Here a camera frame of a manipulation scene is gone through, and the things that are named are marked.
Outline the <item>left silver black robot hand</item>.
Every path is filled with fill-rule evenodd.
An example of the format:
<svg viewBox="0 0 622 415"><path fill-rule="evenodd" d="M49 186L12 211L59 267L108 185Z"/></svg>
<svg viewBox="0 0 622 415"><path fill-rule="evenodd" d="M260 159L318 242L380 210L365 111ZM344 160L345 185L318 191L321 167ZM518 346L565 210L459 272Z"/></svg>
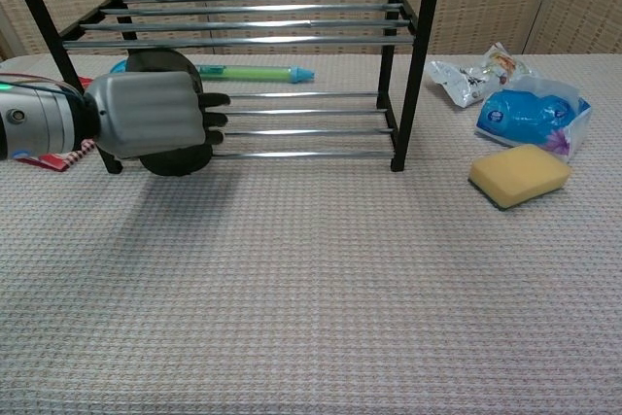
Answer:
<svg viewBox="0 0 622 415"><path fill-rule="evenodd" d="M184 71L103 75L84 98L97 112L94 141L120 159L218 144L226 116L206 110L230 104L226 94L196 90Z"/></svg>

